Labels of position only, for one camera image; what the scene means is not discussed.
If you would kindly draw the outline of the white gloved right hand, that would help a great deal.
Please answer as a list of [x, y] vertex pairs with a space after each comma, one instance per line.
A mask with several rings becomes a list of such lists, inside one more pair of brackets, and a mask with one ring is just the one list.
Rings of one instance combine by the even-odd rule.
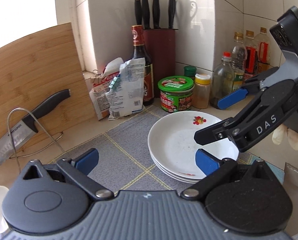
[[272, 134], [272, 142], [275, 145], [280, 145], [283, 141], [284, 136], [287, 136], [288, 142], [292, 149], [298, 151], [298, 133], [288, 128], [284, 124], [281, 124], [276, 128]]

